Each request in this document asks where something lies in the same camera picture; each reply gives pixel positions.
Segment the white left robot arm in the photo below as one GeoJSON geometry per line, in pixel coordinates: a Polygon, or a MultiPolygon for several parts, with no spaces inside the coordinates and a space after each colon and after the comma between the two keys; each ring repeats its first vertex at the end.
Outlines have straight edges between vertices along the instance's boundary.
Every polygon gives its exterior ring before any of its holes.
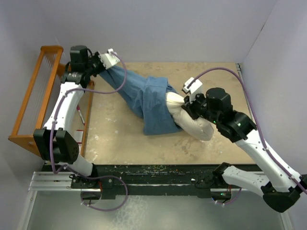
{"type": "Polygon", "coordinates": [[[99,52],[92,53],[86,46],[73,46],[71,60],[65,65],[60,92],[47,122],[35,129],[33,137],[43,160],[67,166],[82,176],[88,188],[97,186],[99,177],[93,173],[93,164],[79,153],[79,144],[71,130],[77,105],[90,83],[91,76],[104,70],[99,52]]]}

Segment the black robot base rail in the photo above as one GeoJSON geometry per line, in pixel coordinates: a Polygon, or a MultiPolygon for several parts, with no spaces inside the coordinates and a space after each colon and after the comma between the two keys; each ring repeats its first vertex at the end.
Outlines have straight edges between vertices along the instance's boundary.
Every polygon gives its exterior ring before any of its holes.
{"type": "Polygon", "coordinates": [[[213,176],[216,165],[97,165],[97,179],[71,174],[84,199],[116,196],[196,196],[227,202],[234,188],[213,176]]]}

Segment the blue pillowcase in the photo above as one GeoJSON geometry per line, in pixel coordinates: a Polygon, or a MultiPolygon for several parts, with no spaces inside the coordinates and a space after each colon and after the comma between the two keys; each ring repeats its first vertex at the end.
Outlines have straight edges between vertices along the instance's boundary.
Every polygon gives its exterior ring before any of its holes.
{"type": "Polygon", "coordinates": [[[176,92],[166,77],[143,77],[131,70],[114,66],[99,74],[113,89],[117,89],[130,110],[143,119],[143,133],[147,136],[177,133],[181,128],[173,120],[167,105],[166,94],[176,92]]]}

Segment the white pillow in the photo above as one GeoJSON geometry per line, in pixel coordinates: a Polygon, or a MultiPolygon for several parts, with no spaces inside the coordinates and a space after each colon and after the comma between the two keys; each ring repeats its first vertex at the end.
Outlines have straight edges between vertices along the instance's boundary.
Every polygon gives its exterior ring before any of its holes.
{"type": "Polygon", "coordinates": [[[214,133],[212,125],[201,117],[193,120],[182,108],[184,98],[181,95],[175,92],[167,92],[165,101],[174,122],[185,132],[201,141],[212,139],[214,133]]]}

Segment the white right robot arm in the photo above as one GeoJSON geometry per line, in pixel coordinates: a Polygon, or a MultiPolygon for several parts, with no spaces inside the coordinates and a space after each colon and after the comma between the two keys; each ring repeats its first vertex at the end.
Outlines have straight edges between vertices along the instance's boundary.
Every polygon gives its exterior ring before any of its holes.
{"type": "Polygon", "coordinates": [[[307,189],[307,176],[292,169],[260,136],[260,129],[245,113],[233,109],[231,96],[222,88],[211,88],[205,94],[186,94],[182,108],[192,119],[204,118],[218,132],[240,147],[263,171],[263,175],[247,172],[229,163],[213,171],[217,187],[227,184],[247,189],[261,196],[273,210],[283,213],[292,207],[307,189]]]}

